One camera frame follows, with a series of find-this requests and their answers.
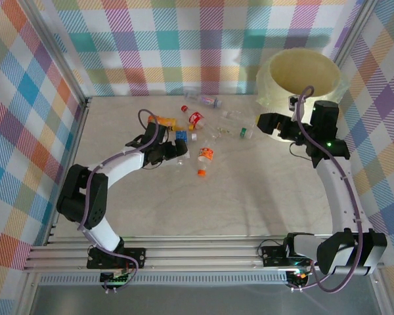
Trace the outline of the clear bottle blue label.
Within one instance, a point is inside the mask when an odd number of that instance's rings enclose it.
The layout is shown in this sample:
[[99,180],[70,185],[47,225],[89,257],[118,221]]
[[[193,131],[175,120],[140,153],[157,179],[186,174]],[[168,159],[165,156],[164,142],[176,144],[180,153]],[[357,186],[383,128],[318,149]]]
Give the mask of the clear bottle blue label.
[[190,131],[176,131],[175,132],[175,139],[176,140],[183,140],[186,143],[195,142],[195,141],[197,141],[197,134],[192,133]]

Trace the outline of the orange label bottle orange cap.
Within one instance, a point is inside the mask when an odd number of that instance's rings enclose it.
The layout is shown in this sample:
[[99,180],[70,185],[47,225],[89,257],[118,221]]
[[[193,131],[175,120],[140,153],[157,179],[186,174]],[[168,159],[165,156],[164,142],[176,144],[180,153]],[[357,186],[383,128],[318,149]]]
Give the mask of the orange label bottle orange cap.
[[214,154],[214,140],[206,140],[198,153],[198,176],[205,177],[207,174],[207,170],[213,161]]

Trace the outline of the orange yellow juice bottle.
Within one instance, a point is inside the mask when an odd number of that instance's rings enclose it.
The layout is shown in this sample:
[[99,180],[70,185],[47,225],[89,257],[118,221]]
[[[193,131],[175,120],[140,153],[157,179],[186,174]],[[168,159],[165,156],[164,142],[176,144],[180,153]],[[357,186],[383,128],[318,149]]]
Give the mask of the orange yellow juice bottle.
[[157,122],[160,125],[163,125],[165,127],[167,127],[170,131],[183,131],[185,129],[185,127],[183,125],[181,125],[181,123],[179,122],[178,119],[175,118],[170,118],[170,117],[162,117],[162,116],[148,116],[148,122],[155,122],[155,120],[157,120]]

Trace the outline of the pale yellow lined bin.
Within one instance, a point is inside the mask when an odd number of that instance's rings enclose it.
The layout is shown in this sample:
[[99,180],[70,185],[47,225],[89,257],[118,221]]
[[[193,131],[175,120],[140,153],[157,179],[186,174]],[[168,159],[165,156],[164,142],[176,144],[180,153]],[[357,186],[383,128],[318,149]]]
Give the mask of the pale yellow lined bin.
[[257,103],[268,114],[294,117],[290,99],[297,98],[307,86],[314,93],[303,105],[301,121],[323,130],[336,130],[338,111],[325,109],[319,118],[317,104],[339,104],[348,89],[348,79],[326,56],[309,49],[293,48],[280,51],[266,61],[256,75]]

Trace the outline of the clear bottle green cap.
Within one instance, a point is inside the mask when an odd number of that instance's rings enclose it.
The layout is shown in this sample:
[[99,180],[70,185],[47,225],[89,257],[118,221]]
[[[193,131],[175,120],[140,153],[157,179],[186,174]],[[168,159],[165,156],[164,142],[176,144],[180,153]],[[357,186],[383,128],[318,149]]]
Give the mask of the clear bottle green cap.
[[240,125],[220,125],[216,127],[216,130],[219,131],[222,135],[228,135],[234,138],[241,139],[250,139],[253,135],[253,130],[241,127]]

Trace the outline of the red cola bottle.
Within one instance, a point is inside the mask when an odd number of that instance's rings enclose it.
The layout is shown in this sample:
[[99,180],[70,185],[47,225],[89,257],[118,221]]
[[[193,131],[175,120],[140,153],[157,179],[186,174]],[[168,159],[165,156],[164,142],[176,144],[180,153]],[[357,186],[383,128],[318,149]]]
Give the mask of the red cola bottle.
[[195,129],[203,129],[206,125],[206,118],[194,108],[190,108],[187,105],[181,106],[181,111],[186,115],[188,122]]

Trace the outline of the clear bottle purple label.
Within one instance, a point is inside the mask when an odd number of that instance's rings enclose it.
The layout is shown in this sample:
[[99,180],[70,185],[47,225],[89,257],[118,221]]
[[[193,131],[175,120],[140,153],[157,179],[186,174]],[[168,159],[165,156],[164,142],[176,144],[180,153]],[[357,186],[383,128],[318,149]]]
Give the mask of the clear bottle purple label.
[[184,97],[188,102],[201,104],[208,108],[220,108],[222,106],[222,101],[216,96],[202,94],[194,89],[185,90]]

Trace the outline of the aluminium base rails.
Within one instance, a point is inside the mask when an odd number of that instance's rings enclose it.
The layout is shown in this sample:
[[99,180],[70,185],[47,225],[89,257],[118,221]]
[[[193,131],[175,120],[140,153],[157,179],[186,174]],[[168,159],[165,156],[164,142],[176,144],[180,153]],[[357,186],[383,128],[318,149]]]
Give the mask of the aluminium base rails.
[[[306,272],[311,266],[320,271],[313,261],[288,260],[288,266],[264,267],[260,255],[262,246],[282,245],[267,236],[186,236],[186,237],[131,237],[123,238],[126,248],[145,248],[144,268],[149,272],[241,272],[276,270]],[[34,247],[28,255],[26,272],[88,271],[116,273],[120,269],[87,269],[87,244],[79,238],[51,238],[44,246]]]

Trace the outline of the aluminium side rail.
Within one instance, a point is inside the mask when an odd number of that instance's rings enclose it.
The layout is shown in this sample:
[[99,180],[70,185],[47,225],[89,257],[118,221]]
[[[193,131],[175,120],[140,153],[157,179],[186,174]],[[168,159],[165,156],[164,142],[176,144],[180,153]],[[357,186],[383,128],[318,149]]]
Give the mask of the aluminium side rail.
[[60,195],[60,192],[62,190],[65,178],[68,173],[68,169],[74,164],[76,154],[79,148],[79,143],[83,134],[83,130],[85,127],[85,123],[87,120],[87,116],[89,113],[90,105],[92,102],[93,98],[92,97],[86,97],[83,102],[80,103],[80,109],[79,109],[79,116],[78,116],[78,121],[75,125],[75,128],[73,129],[73,138],[72,138],[72,143],[70,145],[70,149],[68,150],[68,155],[66,159],[66,163],[64,164],[63,168],[63,173],[61,175],[61,182],[58,185],[58,190],[56,193],[56,198],[53,201],[53,208],[52,211],[50,212],[47,221],[47,225],[44,229],[43,237],[40,241],[40,245],[47,245],[49,236],[52,234],[51,230],[55,227],[58,221],[58,216],[59,213],[56,209],[56,204],[58,201],[58,197]]

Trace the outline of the aluminium frame post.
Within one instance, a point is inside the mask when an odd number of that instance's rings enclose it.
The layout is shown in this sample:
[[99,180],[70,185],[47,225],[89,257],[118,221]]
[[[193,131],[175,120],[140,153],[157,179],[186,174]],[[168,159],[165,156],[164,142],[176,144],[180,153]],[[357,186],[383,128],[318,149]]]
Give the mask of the aluminium frame post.
[[38,33],[45,48],[48,50],[51,58],[55,61],[57,68],[62,73],[63,78],[66,80],[69,88],[71,88],[74,95],[79,100],[82,107],[87,107],[89,97],[85,96],[81,90],[80,84],[75,78],[74,73],[71,71],[69,64],[64,58],[63,52],[58,46],[56,39],[45,23],[40,11],[33,0],[18,0],[20,6],[24,9],[28,19],[33,24],[34,29]]
[[332,59],[338,68],[344,65],[379,2],[380,0],[350,0],[349,3],[353,3],[353,8],[332,53]]

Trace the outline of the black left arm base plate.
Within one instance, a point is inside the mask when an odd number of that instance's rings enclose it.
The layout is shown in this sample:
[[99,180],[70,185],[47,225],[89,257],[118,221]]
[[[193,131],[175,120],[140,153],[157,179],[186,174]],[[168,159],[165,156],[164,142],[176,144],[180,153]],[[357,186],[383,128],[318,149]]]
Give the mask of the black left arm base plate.
[[132,259],[137,261],[139,268],[144,268],[146,260],[145,248],[121,248],[116,253],[106,253],[96,247],[88,250],[87,269],[122,269],[135,268],[136,264]]

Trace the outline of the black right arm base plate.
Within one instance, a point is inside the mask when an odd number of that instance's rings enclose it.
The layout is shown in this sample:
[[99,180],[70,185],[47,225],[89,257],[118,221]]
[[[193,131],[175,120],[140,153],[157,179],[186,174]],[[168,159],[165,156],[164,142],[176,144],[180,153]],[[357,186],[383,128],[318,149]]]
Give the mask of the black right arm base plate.
[[288,266],[286,251],[282,245],[262,246],[260,250],[264,267]]

